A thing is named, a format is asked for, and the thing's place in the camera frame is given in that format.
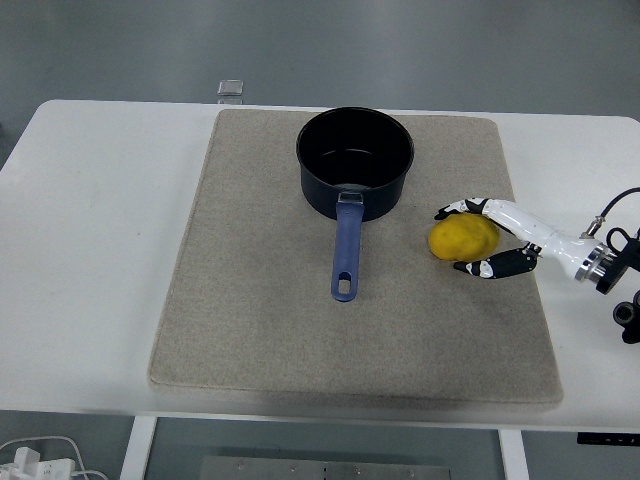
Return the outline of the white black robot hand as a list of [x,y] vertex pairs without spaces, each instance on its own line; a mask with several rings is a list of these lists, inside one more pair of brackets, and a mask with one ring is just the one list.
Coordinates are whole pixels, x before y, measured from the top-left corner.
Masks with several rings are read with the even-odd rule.
[[542,256],[557,260],[565,273],[577,281],[596,281],[601,275],[598,269],[608,249],[594,238],[565,234],[507,200],[459,200],[440,209],[435,218],[444,220],[462,213],[488,218],[525,245],[474,262],[457,261],[454,268],[459,271],[483,279],[502,279],[532,271]]

